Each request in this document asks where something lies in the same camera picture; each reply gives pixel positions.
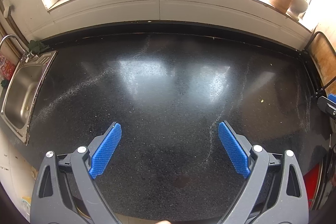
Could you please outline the red cabinet front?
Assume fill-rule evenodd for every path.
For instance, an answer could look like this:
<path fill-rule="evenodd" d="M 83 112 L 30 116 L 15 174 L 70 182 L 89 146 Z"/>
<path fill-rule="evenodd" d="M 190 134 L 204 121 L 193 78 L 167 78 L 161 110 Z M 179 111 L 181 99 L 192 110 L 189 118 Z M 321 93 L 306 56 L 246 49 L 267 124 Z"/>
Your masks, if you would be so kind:
<path fill-rule="evenodd" d="M 318 195 L 321 184 L 323 163 L 316 164 L 307 174 L 303 176 L 308 199 L 308 208 L 312 209 Z"/>

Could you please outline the stainless steel sink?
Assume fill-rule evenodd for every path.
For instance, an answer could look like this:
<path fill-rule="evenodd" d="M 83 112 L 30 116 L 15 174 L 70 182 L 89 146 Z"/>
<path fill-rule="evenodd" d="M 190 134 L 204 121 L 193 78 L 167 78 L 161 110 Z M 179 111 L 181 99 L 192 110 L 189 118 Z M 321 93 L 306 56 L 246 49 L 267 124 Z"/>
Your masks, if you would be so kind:
<path fill-rule="evenodd" d="M 9 82 L 1 117 L 23 144 L 29 142 L 37 96 L 56 55 L 57 51 L 50 51 L 21 60 Z"/>

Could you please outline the white ceramic pot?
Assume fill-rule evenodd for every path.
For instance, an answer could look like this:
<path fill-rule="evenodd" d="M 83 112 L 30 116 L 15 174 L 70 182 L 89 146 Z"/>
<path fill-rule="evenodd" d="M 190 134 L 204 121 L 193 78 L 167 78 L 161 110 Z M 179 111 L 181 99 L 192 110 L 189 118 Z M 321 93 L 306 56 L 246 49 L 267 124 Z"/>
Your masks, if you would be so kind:
<path fill-rule="evenodd" d="M 308 5 L 307 0 L 293 0 L 286 13 L 294 20 L 299 21 L 299 15 L 307 10 Z"/>

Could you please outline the green cloth by sink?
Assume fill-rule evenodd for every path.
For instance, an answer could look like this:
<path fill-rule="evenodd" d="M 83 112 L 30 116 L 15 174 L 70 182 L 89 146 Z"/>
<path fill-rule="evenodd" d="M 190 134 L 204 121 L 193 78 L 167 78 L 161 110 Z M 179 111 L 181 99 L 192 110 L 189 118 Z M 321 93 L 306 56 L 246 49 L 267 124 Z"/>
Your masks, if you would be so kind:
<path fill-rule="evenodd" d="M 28 44 L 29 51 L 35 55 L 39 55 L 50 48 L 41 41 L 30 40 Z"/>

